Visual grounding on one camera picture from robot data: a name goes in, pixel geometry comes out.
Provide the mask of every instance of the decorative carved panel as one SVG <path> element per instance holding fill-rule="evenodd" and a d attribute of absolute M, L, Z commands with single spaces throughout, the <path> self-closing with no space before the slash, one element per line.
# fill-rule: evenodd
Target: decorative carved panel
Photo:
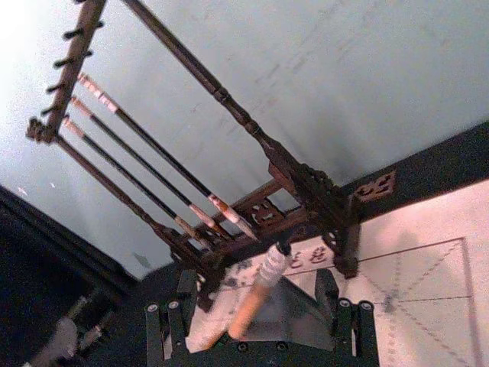
<path fill-rule="evenodd" d="M 395 179 L 396 171 L 380 176 L 375 181 L 361 185 L 355 191 L 355 196 L 360 199 L 362 203 L 380 199 L 381 197 L 387 196 L 394 191 L 394 184 L 396 182 Z"/>
<path fill-rule="evenodd" d="M 253 219 L 261 228 L 272 226 L 285 218 L 282 212 L 269 199 L 264 199 L 246 209 L 245 215 Z"/>

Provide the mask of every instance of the carved cutout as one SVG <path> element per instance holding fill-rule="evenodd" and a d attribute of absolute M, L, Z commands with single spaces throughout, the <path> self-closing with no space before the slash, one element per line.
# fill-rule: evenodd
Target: carved cutout
<path fill-rule="evenodd" d="M 365 185 L 361 185 L 356 191 L 355 196 L 362 203 L 367 201 L 377 200 L 387 196 L 394 191 L 396 171 L 392 171 L 384 176 L 380 176 L 375 181 L 371 181 Z"/>
<path fill-rule="evenodd" d="M 210 239 L 214 245 L 218 245 L 225 241 L 225 238 L 221 235 L 221 233 L 212 228 L 205 228 L 205 233 L 206 237 Z"/>
<path fill-rule="evenodd" d="M 246 214 L 260 227 L 272 226 L 284 219 L 282 212 L 269 199 L 253 205 L 246 211 Z"/>
<path fill-rule="evenodd" d="M 340 236 L 338 231 L 332 229 L 331 231 L 322 235 L 322 240 L 334 253 L 339 253 L 340 252 L 339 245 L 341 243 L 341 239 L 339 237 Z"/>

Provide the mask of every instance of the wooden rod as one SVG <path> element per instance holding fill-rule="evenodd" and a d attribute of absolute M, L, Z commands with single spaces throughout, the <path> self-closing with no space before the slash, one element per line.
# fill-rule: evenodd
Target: wooden rod
<path fill-rule="evenodd" d="M 84 2 L 79 13 L 75 29 L 78 34 L 72 37 L 68 55 L 65 60 L 70 60 L 64 64 L 60 81 L 57 84 L 62 86 L 57 89 L 54 96 L 53 106 L 56 108 L 50 113 L 47 120 L 47 129 L 43 139 L 51 143 L 60 129 L 61 122 L 66 114 L 66 108 L 70 101 L 76 77 L 82 69 L 83 61 L 89 50 L 95 30 L 99 27 L 100 16 L 105 6 L 105 0 L 91 0 Z"/>

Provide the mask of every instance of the black object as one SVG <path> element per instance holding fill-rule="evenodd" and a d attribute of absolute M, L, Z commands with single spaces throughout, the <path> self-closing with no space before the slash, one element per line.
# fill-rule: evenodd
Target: black object
<path fill-rule="evenodd" d="M 45 115 L 48 115 L 49 113 L 51 113 L 52 111 L 58 109 L 57 106 L 51 106 L 51 107 L 48 107 L 47 109 L 43 109 L 41 112 L 40 112 L 40 115 L 41 116 L 45 116 Z"/>
<path fill-rule="evenodd" d="M 78 28 L 74 31 L 68 31 L 63 34 L 63 39 L 65 41 L 71 40 L 73 37 L 81 36 L 83 34 L 83 28 Z"/>
<path fill-rule="evenodd" d="M 64 87 L 64 84 L 62 84 L 62 83 L 61 84 L 56 84 L 55 86 L 49 86 L 46 89 L 46 93 L 47 94 L 51 94 L 52 92 L 55 92 L 59 88 L 63 88 L 63 87 Z"/>
<path fill-rule="evenodd" d="M 53 64 L 54 69 L 59 69 L 61 67 L 64 67 L 68 63 L 72 63 L 73 58 L 72 57 L 67 57 L 66 59 L 58 60 Z"/>
<path fill-rule="evenodd" d="M 335 339 L 332 351 L 313 348 L 282 340 L 267 342 L 239 342 L 226 338 L 226 334 L 211 349 L 190 353 L 186 348 L 190 321 L 196 301 L 196 273 L 184 271 L 180 277 L 177 295 L 160 312 L 157 303 L 146 309 L 147 367 L 164 366 L 379 366 L 375 336 L 374 305 L 366 300 L 352 304 L 346 298 L 338 299 L 338 287 L 330 270 L 318 271 L 316 298 L 320 307 L 328 308 L 324 314 L 335 325 L 331 333 Z M 164 360 L 161 339 L 161 321 L 170 325 L 172 339 L 171 358 Z M 352 330 L 355 345 L 352 345 Z"/>
<path fill-rule="evenodd" d="M 114 304 L 120 304 L 121 300 L 126 298 L 131 289 L 138 284 L 115 260 L 2 186 L 0 186 L 0 203 L 0 233 L 15 241 L 16 247 L 20 246 L 25 252 L 22 252 L 24 257 L 29 255 L 29 258 L 38 261 L 40 264 L 37 266 L 45 268 L 46 271 L 59 271 L 60 274 L 63 271 L 66 274 L 73 273 L 80 278 L 80 282 L 83 280 L 83 282 L 88 284 L 87 289 L 81 288 L 81 286 L 77 286 L 77 281 L 66 275 L 66 282 L 67 284 L 73 283 L 73 291 L 76 291 L 74 292 L 76 295 L 88 292 L 88 286 L 97 287 Z M 13 261 L 13 255 L 9 255 L 4 246 L 2 251 L 5 259 L 12 258 L 12 264 L 16 264 Z M 42 265 L 41 260 L 49 261 Z M 2 265 L 1 268 L 2 270 L 8 269 L 6 265 Z M 48 283 L 53 283 L 53 279 L 47 275 L 36 274 L 35 276 L 32 275 L 32 277 L 39 280 L 48 279 Z M 60 278 L 61 284 L 64 284 L 61 275 L 56 275 L 56 277 Z M 0 278 L 11 279 L 7 275 L 2 275 Z M 29 295 L 29 302 L 34 302 L 36 297 L 31 295 L 29 291 L 26 292 Z M 70 300 L 69 303 L 71 304 L 73 300 L 68 297 L 68 294 L 72 293 L 71 289 L 70 292 L 66 289 L 59 289 L 56 296 L 58 297 L 65 293 L 66 299 Z M 57 304 L 60 304 L 60 301 L 58 298 L 54 298 L 54 295 L 49 297 L 56 299 Z M 53 306 L 42 307 L 46 307 L 50 311 L 54 310 Z M 55 320 L 59 319 L 61 315 L 61 313 L 57 314 Z"/>

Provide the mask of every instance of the white wall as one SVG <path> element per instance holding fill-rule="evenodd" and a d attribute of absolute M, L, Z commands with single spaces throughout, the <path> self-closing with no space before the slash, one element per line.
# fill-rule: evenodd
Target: white wall
<path fill-rule="evenodd" d="M 487 117 L 489 3 L 401 0 L 159 2 L 155 13 L 261 126 L 300 161 L 345 184 L 470 128 Z M 167 263 L 167 247 L 56 146 L 24 137 L 66 54 L 61 34 L 78 7 L 17 0 L 0 17 L 0 184 L 71 228 L 140 277 Z M 160 46 L 121 2 L 108 1 L 89 73 L 209 188 L 232 202 L 269 179 L 257 143 Z M 86 91 L 111 127 L 192 200 L 211 209 L 150 148 Z M 132 172 L 195 223 L 156 180 L 80 114 L 72 117 Z M 153 203 L 65 136 L 155 219 Z"/>

